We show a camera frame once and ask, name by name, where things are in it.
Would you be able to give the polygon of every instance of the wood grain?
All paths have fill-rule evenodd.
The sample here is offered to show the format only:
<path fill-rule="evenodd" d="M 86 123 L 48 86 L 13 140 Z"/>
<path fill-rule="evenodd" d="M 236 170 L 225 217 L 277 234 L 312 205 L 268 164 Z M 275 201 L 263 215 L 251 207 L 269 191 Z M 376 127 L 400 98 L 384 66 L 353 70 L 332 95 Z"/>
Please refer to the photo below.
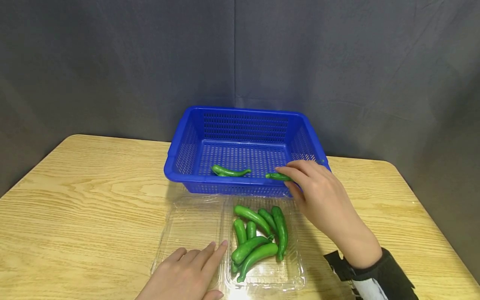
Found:
<path fill-rule="evenodd" d="M 163 174 L 169 145 L 74 135 L 55 148 L 0 199 L 1 298 L 134 299 L 181 189 Z M 478 284 L 394 166 L 329 161 L 420 299 L 480 299 Z M 307 286 L 224 291 L 226 299 L 351 299 L 322 258 L 335 245 L 298 218 Z"/>

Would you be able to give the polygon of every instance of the person's right hand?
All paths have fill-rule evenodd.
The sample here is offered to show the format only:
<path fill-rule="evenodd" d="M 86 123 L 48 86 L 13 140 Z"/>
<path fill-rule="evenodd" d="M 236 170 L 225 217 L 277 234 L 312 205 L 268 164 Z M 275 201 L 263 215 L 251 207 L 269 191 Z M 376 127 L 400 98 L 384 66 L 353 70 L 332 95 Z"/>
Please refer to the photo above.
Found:
<path fill-rule="evenodd" d="M 300 211 L 337 245 L 353 267 L 367 268 L 382 257 L 377 238 L 360 219 L 343 185 L 327 168 L 313 160 L 295 160 L 276 171 L 301 187 L 285 181 Z"/>

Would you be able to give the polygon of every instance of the white sleeve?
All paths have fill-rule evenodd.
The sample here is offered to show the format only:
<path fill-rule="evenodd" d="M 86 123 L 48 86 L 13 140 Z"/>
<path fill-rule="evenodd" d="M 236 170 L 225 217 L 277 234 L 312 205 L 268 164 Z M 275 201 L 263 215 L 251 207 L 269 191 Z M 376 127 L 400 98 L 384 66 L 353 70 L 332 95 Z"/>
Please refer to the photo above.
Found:
<path fill-rule="evenodd" d="M 384 290 L 374 278 L 363 281 L 352 280 L 352 285 L 363 300 L 388 300 Z"/>

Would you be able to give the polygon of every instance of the gray backdrop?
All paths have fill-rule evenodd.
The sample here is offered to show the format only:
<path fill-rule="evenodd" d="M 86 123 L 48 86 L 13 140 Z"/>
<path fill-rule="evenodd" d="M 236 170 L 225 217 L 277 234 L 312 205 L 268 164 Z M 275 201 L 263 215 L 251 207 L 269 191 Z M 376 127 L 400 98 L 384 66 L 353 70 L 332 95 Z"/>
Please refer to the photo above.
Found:
<path fill-rule="evenodd" d="M 480 279 L 478 1 L 0 3 L 0 195 L 71 134 L 170 141 L 196 104 L 393 163 Z"/>

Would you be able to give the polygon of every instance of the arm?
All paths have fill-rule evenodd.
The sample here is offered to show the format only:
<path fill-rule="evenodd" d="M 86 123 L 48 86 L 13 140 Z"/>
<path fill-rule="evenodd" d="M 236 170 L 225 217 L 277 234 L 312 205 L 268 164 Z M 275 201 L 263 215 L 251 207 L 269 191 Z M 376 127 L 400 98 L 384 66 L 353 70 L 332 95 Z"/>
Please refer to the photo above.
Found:
<path fill-rule="evenodd" d="M 292 161 L 276 170 L 298 184 L 285 182 L 297 207 L 343 253 L 343 260 L 338 252 L 325 258 L 342 281 L 352 282 L 354 294 L 364 300 L 418 299 L 413 285 L 390 252 L 380 247 L 330 171 L 306 160 Z"/>

